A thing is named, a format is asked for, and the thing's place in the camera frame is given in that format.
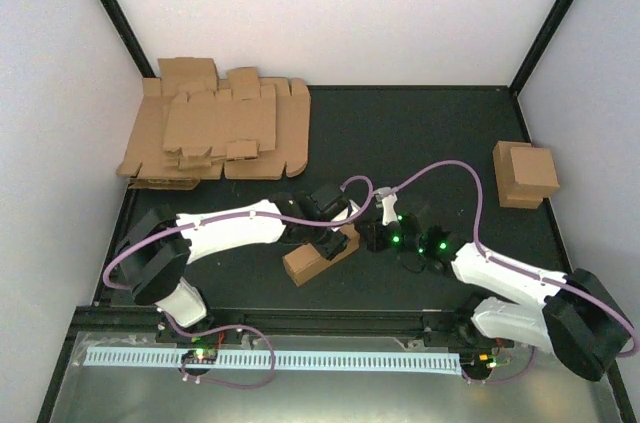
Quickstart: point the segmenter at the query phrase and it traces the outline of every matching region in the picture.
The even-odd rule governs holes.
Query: flattened cardboard box
[[[178,70],[172,63],[174,60],[180,60],[177,65]],[[289,83],[287,78],[259,78],[261,86],[273,85],[275,88],[276,147],[274,150],[259,153],[257,158],[251,160],[224,163],[211,159],[203,162],[198,161],[197,154],[185,156],[163,152],[164,125],[170,105],[178,95],[188,98],[189,95],[201,92],[203,85],[206,88],[204,91],[214,91],[215,87],[217,95],[231,100],[233,91],[231,84],[228,80],[217,80],[217,71],[211,59],[160,60],[160,67],[164,70],[169,68],[168,71],[172,76],[168,83],[165,78],[143,80],[144,98],[124,160],[117,171],[120,176],[130,177],[131,188],[192,189],[201,179],[219,179],[223,168],[225,176],[229,179],[280,179],[283,171],[289,177],[297,176],[304,171],[308,159],[311,98],[302,80],[293,79]],[[197,77],[194,79],[193,75],[184,74],[185,67],[196,71]],[[244,91],[246,76],[246,72],[244,75],[243,72],[240,73],[238,85],[242,97],[251,96],[250,91],[249,93]],[[234,148],[236,144],[242,146],[243,152],[254,153],[253,143],[245,145],[245,140],[241,140],[234,142],[231,148],[227,148],[227,157],[244,157],[244,153],[238,154]]]
[[[215,161],[257,157],[253,149],[239,153],[245,149],[239,144],[243,141],[255,142],[259,152],[276,149],[275,87],[261,86],[255,68],[230,70],[229,75],[234,77],[231,88],[218,92],[199,81],[178,85],[179,93],[169,106],[163,151]]]
[[[296,286],[303,285],[358,249],[360,246],[360,234],[353,225],[343,226],[339,231],[347,235],[349,241],[345,250],[331,261],[320,256],[320,253],[310,243],[296,248],[282,258],[285,270]]]

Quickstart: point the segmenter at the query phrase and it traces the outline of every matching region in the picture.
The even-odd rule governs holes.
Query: black mount
[[[285,216],[301,218],[311,221],[331,221],[345,209],[350,207],[349,199],[342,190],[328,184],[312,194],[278,193],[269,198],[275,203],[280,213]],[[305,244],[311,243],[320,255],[332,260],[345,250],[348,243],[346,235],[331,228],[319,228],[288,223],[280,243]]]
[[[593,273],[577,269],[566,281],[628,320]],[[578,376],[599,381],[629,341],[629,333],[600,308],[566,290],[546,303],[542,314],[558,359]]]
[[[116,247],[116,253],[120,254],[145,238],[175,225],[176,214],[168,205],[156,207],[129,231]],[[141,248],[120,264],[136,305],[152,305],[176,289],[187,266],[190,245],[190,240],[176,233]]]
[[[451,262],[467,241],[438,224],[425,227],[420,220],[413,213],[403,213],[397,222],[384,226],[382,216],[377,216],[359,220],[356,230],[369,251],[391,248],[398,253],[413,253],[422,261],[422,269],[453,277]]]

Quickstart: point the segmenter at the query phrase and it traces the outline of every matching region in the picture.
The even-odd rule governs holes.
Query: small cardboard box
[[[493,149],[493,165],[498,186],[498,199],[503,208],[522,208],[535,210],[542,203],[542,197],[517,197],[509,194],[505,174],[508,172],[507,155],[511,148],[531,148],[531,144],[513,141],[499,141]]]
[[[162,95],[176,96],[180,85],[200,82],[205,89],[218,89],[218,70],[211,58],[159,58]]]
[[[549,198],[560,189],[551,150],[511,147],[505,160],[507,192],[517,198]]]
[[[296,286],[303,285],[358,249],[360,246],[360,234],[353,225],[343,226],[339,231],[347,235],[349,242],[345,250],[331,261],[325,260],[320,256],[312,244],[300,246],[282,258],[285,270]]]

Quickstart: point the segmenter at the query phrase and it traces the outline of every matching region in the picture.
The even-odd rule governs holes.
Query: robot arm
[[[483,336],[519,341],[554,353],[575,374],[592,381],[602,377],[629,341],[629,333],[600,308],[545,283],[552,280],[579,289],[626,319],[592,273],[582,269],[571,274],[547,271],[488,248],[481,253],[475,243],[438,225],[423,228],[412,214],[396,215],[395,195],[386,190],[378,194],[382,215],[356,225],[367,247],[371,251],[395,248],[417,253],[428,259],[435,272],[509,300],[490,297],[475,308],[471,321]]]
[[[193,225],[143,248],[121,264],[136,304],[156,305],[187,328],[208,314],[199,291],[182,276],[187,265],[213,253],[259,243],[312,243],[327,259],[346,248],[347,237],[335,231],[338,226],[314,228],[258,216],[259,213],[339,222],[357,210],[358,206],[333,185],[310,195],[280,193],[250,206],[215,213],[176,215],[164,206],[145,215],[120,243],[117,252],[164,229]],[[248,216],[216,220],[237,213]]]

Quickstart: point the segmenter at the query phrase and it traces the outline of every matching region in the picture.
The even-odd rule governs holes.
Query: stacked cardboard boxes
[[[551,150],[530,143],[499,141],[493,149],[493,164],[500,206],[536,209],[560,185]]]
[[[279,179],[308,159],[311,98],[302,80],[237,68],[219,79],[210,58],[160,59],[118,175],[132,188],[192,189],[200,180]]]

